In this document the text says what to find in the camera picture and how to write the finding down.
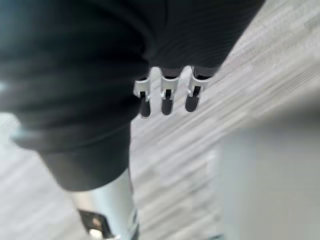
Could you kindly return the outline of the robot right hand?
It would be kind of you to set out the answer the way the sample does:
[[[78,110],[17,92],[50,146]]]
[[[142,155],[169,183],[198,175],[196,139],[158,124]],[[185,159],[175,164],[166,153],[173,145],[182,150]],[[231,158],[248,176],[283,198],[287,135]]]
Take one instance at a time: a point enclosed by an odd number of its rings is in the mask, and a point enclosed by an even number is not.
[[[260,11],[262,0],[3,0],[0,110],[20,123],[97,240],[140,236],[130,175],[131,122],[151,114],[150,72],[171,114],[183,69],[185,109]]]

